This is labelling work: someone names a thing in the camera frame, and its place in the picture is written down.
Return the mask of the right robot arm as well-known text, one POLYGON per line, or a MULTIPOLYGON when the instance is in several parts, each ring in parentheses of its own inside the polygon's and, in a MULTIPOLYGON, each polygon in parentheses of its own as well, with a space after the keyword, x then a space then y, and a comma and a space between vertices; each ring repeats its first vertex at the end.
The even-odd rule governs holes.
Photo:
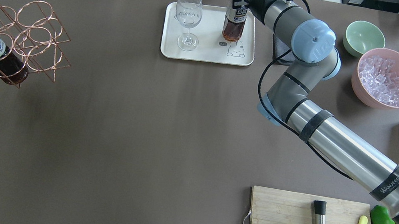
POLYGON ((307 98, 340 69, 332 29, 293 0, 232 0, 232 6, 250 9, 295 56, 267 92, 265 112, 366 188, 399 224, 399 164, 307 98))

